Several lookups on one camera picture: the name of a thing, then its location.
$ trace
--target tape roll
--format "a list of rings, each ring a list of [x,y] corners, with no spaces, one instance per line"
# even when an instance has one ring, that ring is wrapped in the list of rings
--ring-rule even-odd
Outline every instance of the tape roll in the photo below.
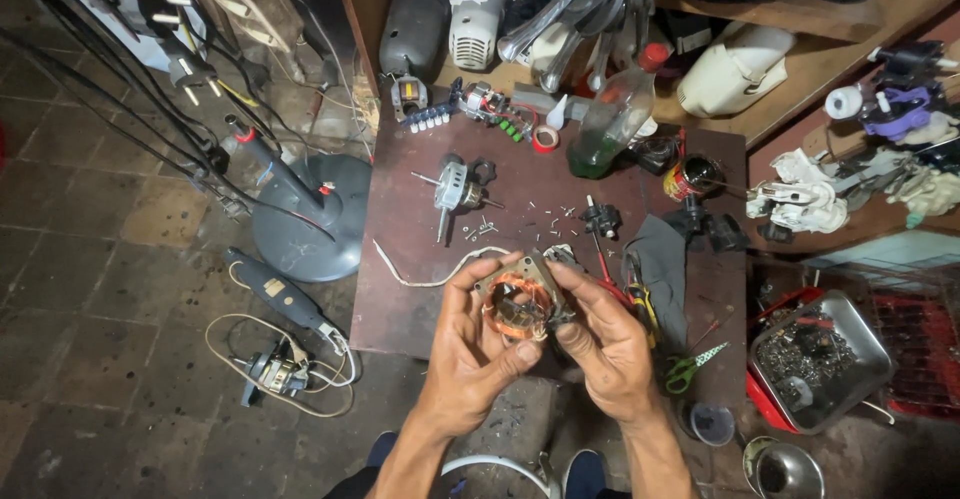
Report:
[[[548,142],[541,141],[541,135],[550,137],[550,140]],[[557,130],[551,128],[550,126],[536,126],[533,134],[533,143],[534,150],[540,152],[541,154],[553,152],[558,146],[560,146],[560,134],[557,133]]]

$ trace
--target shoe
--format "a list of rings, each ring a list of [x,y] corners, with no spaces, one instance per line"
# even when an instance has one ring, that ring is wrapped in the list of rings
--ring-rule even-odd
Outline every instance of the shoe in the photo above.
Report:
[[[396,431],[384,431],[380,433],[380,436],[376,438],[373,446],[369,449],[369,454],[366,455],[366,466],[367,467],[382,467],[383,462],[387,460],[387,456],[390,455],[390,450],[394,449],[394,444],[397,443],[398,434]]]
[[[566,469],[563,478],[564,499],[594,499],[607,487],[603,460],[593,450],[581,450]]]

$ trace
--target paint can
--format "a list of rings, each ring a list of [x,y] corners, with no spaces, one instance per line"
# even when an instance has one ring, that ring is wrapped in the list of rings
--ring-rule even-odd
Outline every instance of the paint can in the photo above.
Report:
[[[720,164],[707,156],[688,154],[663,175],[663,192],[681,203],[690,194],[701,196],[723,181]]]

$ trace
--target metal tray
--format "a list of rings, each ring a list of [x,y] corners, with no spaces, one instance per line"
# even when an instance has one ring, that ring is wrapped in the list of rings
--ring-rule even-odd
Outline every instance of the metal tray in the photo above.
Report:
[[[810,310],[821,308],[822,312],[833,319],[833,327],[846,339],[846,344],[856,355],[856,362],[836,377],[823,382],[813,396],[813,404],[797,411],[791,411],[774,387],[757,360],[757,347],[763,341]],[[894,375],[894,362],[886,349],[877,339],[873,329],[860,314],[845,293],[830,290],[820,298],[798,309],[789,317],[767,329],[750,345],[750,368],[756,371],[764,389],[770,392],[779,411],[800,433],[814,434],[843,416],[853,406],[860,403],[872,392],[889,381]]]

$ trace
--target gray rag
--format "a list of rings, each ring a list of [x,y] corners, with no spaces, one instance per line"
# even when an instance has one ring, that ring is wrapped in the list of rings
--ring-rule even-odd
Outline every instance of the gray rag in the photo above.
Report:
[[[684,296],[687,290],[687,242],[665,221],[647,214],[633,240],[623,253],[632,255],[640,265],[643,284],[650,290],[663,345],[670,353],[687,348],[687,316]],[[629,260],[621,263],[621,275],[627,280]]]

